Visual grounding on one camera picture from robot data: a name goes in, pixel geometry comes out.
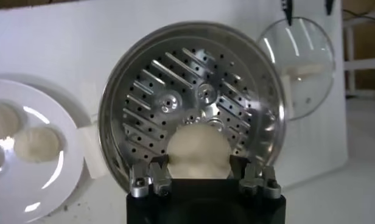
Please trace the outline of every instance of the steamed bun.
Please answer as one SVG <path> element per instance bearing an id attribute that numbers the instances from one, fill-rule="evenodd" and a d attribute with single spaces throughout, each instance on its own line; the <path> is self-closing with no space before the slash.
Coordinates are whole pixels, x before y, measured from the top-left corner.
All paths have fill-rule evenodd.
<path id="1" fill-rule="evenodd" d="M 0 139 L 13 136 L 20 128 L 20 119 L 16 111 L 4 104 L 0 103 Z"/>
<path id="2" fill-rule="evenodd" d="M 231 147 L 224 135 L 206 124 L 179 128 L 167 145 L 172 178 L 225 179 L 231 172 Z"/>
<path id="3" fill-rule="evenodd" d="M 53 129 L 34 127 L 15 136 L 16 155 L 30 163 L 53 160 L 60 151 L 60 141 Z"/>

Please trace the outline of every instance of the metal clamp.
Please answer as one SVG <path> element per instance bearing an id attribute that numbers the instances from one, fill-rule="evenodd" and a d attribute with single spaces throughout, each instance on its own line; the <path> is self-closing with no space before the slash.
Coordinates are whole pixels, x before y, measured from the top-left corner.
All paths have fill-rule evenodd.
<path id="1" fill-rule="evenodd" d="M 248 163 L 245 168 L 244 178 L 239 181 L 239 190 L 242 193 L 254 196 L 258 191 L 258 187 L 263 186 L 263 184 L 263 179 L 257 177 L 256 165 Z"/>
<path id="2" fill-rule="evenodd" d="M 132 197 L 142 198 L 149 194 L 149 179 L 145 163 L 137 163 L 130 169 L 130 192 Z"/>
<path id="3" fill-rule="evenodd" d="M 159 196 L 166 196 L 171 192 L 171 180 L 166 177 L 158 163 L 150 163 L 150 177 L 152 177 L 153 191 Z"/>
<path id="4" fill-rule="evenodd" d="M 277 199 L 281 197 L 281 186 L 277 183 L 275 178 L 275 171 L 273 166 L 266 166 L 262 171 L 264 179 L 264 196 L 267 198 Z"/>

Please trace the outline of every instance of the pot lid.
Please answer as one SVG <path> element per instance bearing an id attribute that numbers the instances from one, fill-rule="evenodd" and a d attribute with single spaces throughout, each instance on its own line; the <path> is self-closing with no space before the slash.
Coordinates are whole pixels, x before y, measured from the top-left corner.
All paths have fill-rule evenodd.
<path id="1" fill-rule="evenodd" d="M 258 43 L 281 78 L 287 119 L 313 113 L 334 81 L 334 52 L 324 30 L 307 18 L 293 18 L 291 26 L 283 19 L 270 25 Z"/>

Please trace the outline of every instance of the bolt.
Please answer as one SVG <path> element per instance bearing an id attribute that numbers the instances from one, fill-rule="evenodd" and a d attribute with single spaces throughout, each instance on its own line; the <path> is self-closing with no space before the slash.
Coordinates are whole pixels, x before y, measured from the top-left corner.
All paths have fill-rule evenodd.
<path id="1" fill-rule="evenodd" d="M 277 188 L 278 187 L 278 183 L 276 180 L 268 180 L 267 181 L 267 186 L 270 187 L 270 188 Z"/>
<path id="2" fill-rule="evenodd" d="M 136 185 L 141 187 L 141 186 L 144 186 L 145 185 L 145 179 L 140 177 L 140 178 L 137 178 L 136 179 Z"/>
<path id="3" fill-rule="evenodd" d="M 169 194 L 169 191 L 167 189 L 160 189 L 159 190 L 159 195 L 162 196 L 162 197 L 166 196 L 168 194 Z"/>

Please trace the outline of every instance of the white table surface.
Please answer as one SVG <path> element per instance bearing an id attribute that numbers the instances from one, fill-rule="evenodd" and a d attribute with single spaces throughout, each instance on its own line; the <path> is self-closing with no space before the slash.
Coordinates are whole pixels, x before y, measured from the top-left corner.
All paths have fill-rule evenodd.
<path id="1" fill-rule="evenodd" d="M 324 1 L 295 1 L 295 15 L 320 24 L 335 49 L 337 73 L 319 109 L 288 124 L 275 164 L 279 182 L 291 186 L 342 166 L 348 159 L 343 88 L 340 1 L 325 16 Z M 0 77 L 41 88 L 77 120 L 97 114 L 112 68 L 136 41 L 155 29 L 186 20 L 233 26 L 256 39 L 282 19 L 279 1 L 80 1 L 0 11 Z M 60 209 L 36 223 L 125 223 L 125 192 L 107 176 L 89 180 Z"/>

